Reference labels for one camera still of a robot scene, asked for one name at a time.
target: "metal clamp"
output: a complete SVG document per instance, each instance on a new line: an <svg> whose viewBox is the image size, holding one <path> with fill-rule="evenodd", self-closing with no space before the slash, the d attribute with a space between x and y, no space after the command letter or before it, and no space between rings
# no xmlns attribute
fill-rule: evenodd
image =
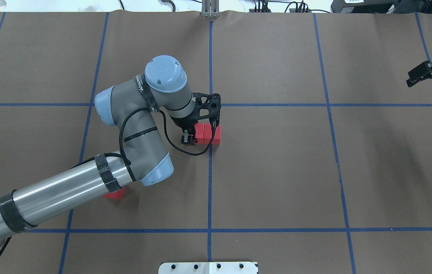
<svg viewBox="0 0 432 274"><path fill-rule="evenodd" d="M219 0L202 0L202 17L218 18L219 14Z"/></svg>

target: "metal bracket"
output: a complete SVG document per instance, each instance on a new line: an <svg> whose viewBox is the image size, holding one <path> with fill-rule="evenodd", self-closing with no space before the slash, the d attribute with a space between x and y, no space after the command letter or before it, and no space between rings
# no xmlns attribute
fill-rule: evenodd
<svg viewBox="0 0 432 274"><path fill-rule="evenodd" d="M219 14L219 0L202 0L202 17L218 18Z"/></svg>
<svg viewBox="0 0 432 274"><path fill-rule="evenodd" d="M163 263L158 274L258 274L257 262Z"/></svg>

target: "silver metal tube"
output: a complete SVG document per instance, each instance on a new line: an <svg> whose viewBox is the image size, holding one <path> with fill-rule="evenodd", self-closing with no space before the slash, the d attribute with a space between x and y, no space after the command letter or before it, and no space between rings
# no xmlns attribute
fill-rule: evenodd
<svg viewBox="0 0 432 274"><path fill-rule="evenodd" d="M106 160L121 187L132 182L122 159L107 157ZM29 224L38 225L107 193L95 161L90 161L15 191L13 200L21 217ZM0 212L0 242L14 234Z"/></svg>

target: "blue joint cap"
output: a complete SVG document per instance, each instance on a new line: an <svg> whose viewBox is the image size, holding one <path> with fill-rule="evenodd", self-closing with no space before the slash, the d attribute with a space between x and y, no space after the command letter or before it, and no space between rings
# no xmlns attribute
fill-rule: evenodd
<svg viewBox="0 0 432 274"><path fill-rule="evenodd" d="M145 67L145 79L151 88L163 93L177 92L187 83L182 65L169 55L153 58Z"/></svg>
<svg viewBox="0 0 432 274"><path fill-rule="evenodd" d="M174 165L170 160L170 155L167 153L165 157L158 163L145 177L140 181L144 186L150 186L165 180L174 173Z"/></svg>
<svg viewBox="0 0 432 274"><path fill-rule="evenodd" d="M101 91L96 95L94 99L94 105L96 106L97 114L101 117L101 120L108 126L114 126L113 115L111 114L111 93L113 92L112 86L106 90Z"/></svg>

